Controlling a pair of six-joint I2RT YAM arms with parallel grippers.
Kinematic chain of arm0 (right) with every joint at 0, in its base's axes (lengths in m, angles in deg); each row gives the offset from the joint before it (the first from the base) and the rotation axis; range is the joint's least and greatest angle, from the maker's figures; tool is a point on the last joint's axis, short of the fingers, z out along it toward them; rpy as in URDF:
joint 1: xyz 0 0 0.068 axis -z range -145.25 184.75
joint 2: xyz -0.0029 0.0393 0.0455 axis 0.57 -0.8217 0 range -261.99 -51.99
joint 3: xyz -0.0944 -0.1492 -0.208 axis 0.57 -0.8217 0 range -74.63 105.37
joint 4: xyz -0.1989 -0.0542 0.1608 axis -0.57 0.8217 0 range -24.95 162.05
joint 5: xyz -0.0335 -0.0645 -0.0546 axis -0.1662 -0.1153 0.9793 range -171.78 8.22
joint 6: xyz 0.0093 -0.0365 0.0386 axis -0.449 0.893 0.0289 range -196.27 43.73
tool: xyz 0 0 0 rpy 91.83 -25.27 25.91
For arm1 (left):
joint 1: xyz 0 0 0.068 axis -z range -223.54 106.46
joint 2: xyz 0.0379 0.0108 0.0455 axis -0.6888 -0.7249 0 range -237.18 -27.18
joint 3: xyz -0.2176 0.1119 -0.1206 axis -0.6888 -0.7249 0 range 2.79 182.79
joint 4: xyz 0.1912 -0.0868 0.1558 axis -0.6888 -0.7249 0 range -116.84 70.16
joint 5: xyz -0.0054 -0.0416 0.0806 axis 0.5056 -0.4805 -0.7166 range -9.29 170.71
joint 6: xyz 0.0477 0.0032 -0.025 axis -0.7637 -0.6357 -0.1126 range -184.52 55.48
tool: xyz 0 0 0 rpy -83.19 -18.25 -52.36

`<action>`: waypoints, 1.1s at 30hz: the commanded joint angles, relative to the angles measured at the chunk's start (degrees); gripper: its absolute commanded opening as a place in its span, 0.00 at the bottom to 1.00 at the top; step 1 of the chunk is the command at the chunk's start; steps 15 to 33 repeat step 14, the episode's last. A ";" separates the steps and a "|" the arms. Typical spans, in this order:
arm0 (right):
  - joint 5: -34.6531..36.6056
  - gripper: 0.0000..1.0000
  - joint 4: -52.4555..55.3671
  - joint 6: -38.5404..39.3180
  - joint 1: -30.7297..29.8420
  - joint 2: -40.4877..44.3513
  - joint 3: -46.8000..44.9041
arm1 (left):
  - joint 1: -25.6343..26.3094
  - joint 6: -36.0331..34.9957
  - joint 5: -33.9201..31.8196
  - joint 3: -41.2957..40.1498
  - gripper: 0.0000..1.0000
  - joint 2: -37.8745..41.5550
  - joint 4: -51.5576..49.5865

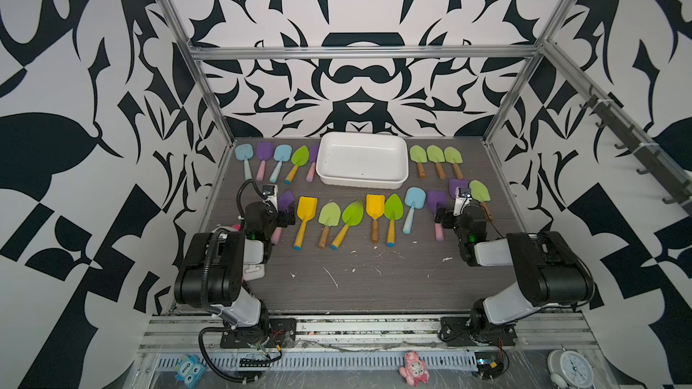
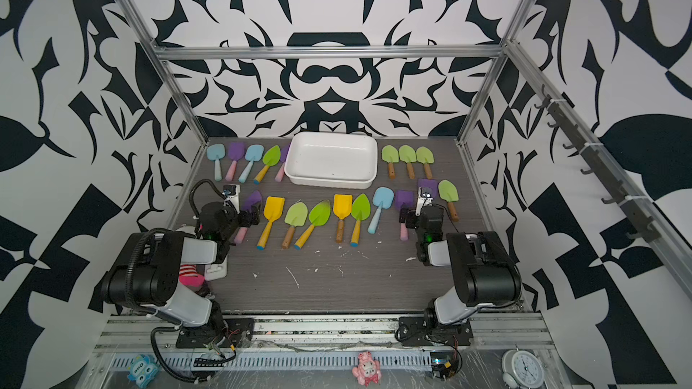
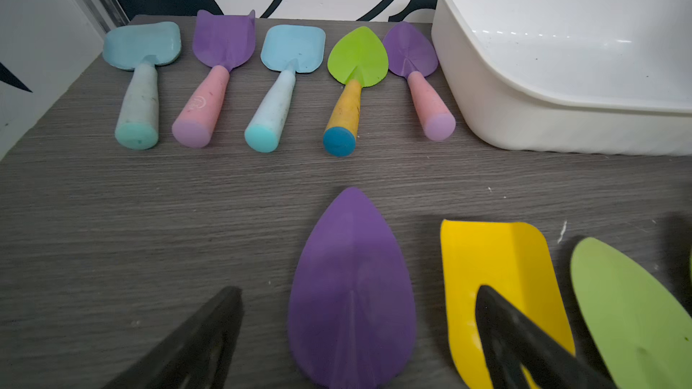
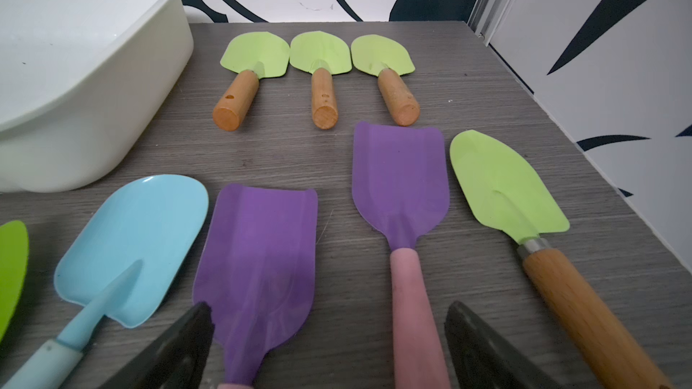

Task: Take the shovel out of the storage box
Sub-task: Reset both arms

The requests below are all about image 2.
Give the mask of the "green pointed shovel yellow handle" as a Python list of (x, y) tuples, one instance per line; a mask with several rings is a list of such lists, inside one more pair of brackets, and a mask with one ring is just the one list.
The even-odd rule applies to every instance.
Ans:
[(309, 227), (302, 233), (294, 247), (301, 250), (308, 242), (311, 234), (316, 227), (324, 226), (331, 215), (331, 203), (329, 200), (324, 200), (318, 203), (310, 212), (308, 218), (310, 221)]

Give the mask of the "yellow toy shovel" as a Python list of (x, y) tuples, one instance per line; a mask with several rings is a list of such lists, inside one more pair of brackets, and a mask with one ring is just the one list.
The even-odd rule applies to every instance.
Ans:
[(275, 221), (277, 221), (283, 214), (283, 209), (285, 205), (284, 197), (268, 196), (264, 206), (264, 217), (267, 220), (267, 225), (265, 226), (261, 237), (257, 243), (257, 248), (259, 250), (264, 250), (269, 238), (270, 233)]

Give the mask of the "teal square shovel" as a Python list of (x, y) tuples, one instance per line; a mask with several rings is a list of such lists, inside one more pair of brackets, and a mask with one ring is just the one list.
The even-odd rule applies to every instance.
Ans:
[(207, 158), (214, 163), (214, 180), (217, 182), (220, 182), (223, 178), (221, 160), (225, 156), (225, 145), (222, 143), (212, 144), (207, 147)]

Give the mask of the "purple square shovel pink handle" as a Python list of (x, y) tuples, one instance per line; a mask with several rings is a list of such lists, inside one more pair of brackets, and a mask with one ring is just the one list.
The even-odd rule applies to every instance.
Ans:
[(244, 142), (232, 142), (228, 145), (227, 156), (231, 160), (231, 165), (225, 175), (225, 180), (227, 182), (232, 182), (234, 180), (238, 161), (244, 158), (245, 151), (246, 146)]

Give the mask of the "white plastic storage box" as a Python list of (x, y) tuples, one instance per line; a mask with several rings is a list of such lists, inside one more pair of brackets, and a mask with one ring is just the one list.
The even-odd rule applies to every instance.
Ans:
[(304, 131), (292, 139), (285, 174), (295, 185), (367, 189), (378, 176), (378, 144), (369, 136)]

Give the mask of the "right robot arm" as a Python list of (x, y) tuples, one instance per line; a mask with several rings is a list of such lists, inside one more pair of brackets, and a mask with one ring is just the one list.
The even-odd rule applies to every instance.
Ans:
[(482, 309), (515, 305), (522, 278), (495, 232), (443, 232), (445, 210), (426, 205), (403, 208), (400, 220), (416, 231), (417, 259), (427, 267), (452, 270), (452, 287), (430, 302), (425, 318), (432, 327), (465, 322)]

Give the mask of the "light blue pointed shovel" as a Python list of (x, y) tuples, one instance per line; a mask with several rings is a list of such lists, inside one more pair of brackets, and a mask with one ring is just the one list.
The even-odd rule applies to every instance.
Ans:
[(373, 196), (373, 203), (376, 206), (376, 212), (371, 219), (368, 227), (368, 233), (374, 234), (378, 229), (382, 212), (389, 209), (394, 201), (395, 193), (388, 187), (379, 187)]

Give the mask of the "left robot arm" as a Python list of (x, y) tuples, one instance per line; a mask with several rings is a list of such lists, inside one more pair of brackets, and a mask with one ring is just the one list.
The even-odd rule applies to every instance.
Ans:
[(196, 228), (132, 234), (101, 282), (103, 300), (182, 327), (224, 331), (220, 305), (202, 290), (227, 275), (230, 246), (259, 223), (259, 207), (237, 211), (213, 202), (203, 206)]

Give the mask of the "blue toy shovel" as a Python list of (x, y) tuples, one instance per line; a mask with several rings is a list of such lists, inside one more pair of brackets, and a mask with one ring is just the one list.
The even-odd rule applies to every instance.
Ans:
[(261, 144), (252, 144), (247, 148), (245, 152), (245, 160), (247, 160), (247, 165), (245, 169), (243, 169), (241, 176), (239, 176), (238, 178), (238, 181), (241, 184), (244, 184), (247, 181), (248, 177), (250, 176), (250, 172), (252, 171), (254, 163), (262, 159), (263, 153), (264, 146)]

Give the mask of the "green shovel brown wooden handle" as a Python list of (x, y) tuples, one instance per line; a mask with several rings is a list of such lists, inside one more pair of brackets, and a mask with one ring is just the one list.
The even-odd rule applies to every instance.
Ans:
[(392, 145), (386, 145), (382, 148), (381, 158), (387, 163), (387, 175), (391, 180), (396, 178), (395, 165), (399, 162), (398, 149)]

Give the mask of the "purple pointed shovel pink handle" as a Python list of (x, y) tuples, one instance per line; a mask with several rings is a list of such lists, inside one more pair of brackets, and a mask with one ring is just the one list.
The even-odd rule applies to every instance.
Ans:
[(243, 203), (241, 212), (239, 212), (240, 228), (234, 238), (234, 244), (240, 245), (252, 225), (258, 225), (260, 222), (260, 214), (262, 204), (262, 195), (259, 190), (253, 191)]

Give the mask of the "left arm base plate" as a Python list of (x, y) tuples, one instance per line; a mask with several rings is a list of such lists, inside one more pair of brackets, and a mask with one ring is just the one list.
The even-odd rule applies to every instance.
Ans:
[(241, 347), (252, 341), (255, 320), (252, 318), (225, 318), (221, 329), (210, 325), (184, 327), (178, 335), (178, 349), (202, 349), (212, 341), (220, 348)]

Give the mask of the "yellow shovel wooden handle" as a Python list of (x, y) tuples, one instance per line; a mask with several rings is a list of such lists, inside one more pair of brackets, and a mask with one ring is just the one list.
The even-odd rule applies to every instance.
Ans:
[(338, 218), (335, 242), (341, 244), (344, 236), (345, 218), (351, 215), (352, 196), (336, 194), (333, 198), (333, 213)]

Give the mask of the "green shovel yellow blue-tipped handle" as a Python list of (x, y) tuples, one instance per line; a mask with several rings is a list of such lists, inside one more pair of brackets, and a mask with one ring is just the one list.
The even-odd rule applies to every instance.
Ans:
[(365, 194), (360, 194), (352, 203), (351, 216), (355, 220), (355, 226), (351, 234), (351, 246), (358, 247), (362, 223), (371, 216), (371, 202)]

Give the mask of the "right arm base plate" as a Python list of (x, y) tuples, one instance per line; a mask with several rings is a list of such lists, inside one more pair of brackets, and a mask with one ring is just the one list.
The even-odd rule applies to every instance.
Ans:
[(395, 339), (405, 347), (468, 347), (473, 338), (470, 324), (433, 325), (423, 317), (400, 317)]

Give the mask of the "green square shovel wooden handle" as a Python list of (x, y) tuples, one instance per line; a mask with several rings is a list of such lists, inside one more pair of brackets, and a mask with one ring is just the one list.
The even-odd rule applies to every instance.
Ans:
[(445, 203), (447, 203), (447, 208), (450, 217), (454, 223), (457, 223), (460, 218), (457, 212), (455, 204), (459, 201), (458, 190), (456, 186), (449, 180), (442, 180), (438, 184), (438, 194)]

